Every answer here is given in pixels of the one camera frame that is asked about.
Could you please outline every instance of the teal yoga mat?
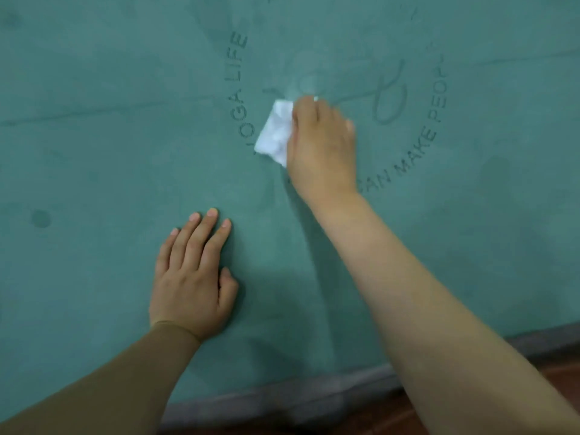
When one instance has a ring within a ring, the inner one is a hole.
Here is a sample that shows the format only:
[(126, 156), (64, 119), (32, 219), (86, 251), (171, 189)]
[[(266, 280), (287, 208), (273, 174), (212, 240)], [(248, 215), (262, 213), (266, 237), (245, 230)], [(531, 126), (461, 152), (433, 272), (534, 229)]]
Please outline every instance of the teal yoga mat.
[(145, 333), (159, 245), (211, 206), (233, 220), (223, 264), (242, 291), (172, 401), (386, 362), (285, 170), (253, 153), (281, 97), (355, 122), (363, 196), (499, 333), (580, 320), (579, 15), (580, 0), (0, 0), (0, 417)]

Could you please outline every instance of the white tissue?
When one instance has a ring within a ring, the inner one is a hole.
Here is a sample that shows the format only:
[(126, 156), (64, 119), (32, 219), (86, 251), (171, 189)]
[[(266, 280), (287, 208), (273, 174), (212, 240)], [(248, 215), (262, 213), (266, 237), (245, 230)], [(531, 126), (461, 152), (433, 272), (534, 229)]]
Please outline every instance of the white tissue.
[(274, 102), (264, 129), (257, 138), (254, 150), (265, 154), (286, 167), (286, 145), (292, 136), (292, 110), (294, 102), (277, 100)]

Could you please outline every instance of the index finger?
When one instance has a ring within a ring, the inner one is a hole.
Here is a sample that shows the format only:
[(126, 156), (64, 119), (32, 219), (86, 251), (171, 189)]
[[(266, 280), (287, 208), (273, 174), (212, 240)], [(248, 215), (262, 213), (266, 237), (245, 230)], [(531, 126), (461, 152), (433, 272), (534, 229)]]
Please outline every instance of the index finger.
[(301, 125), (314, 125), (318, 122), (318, 111), (314, 96), (303, 96), (294, 103), (292, 116), (296, 119), (298, 128)]

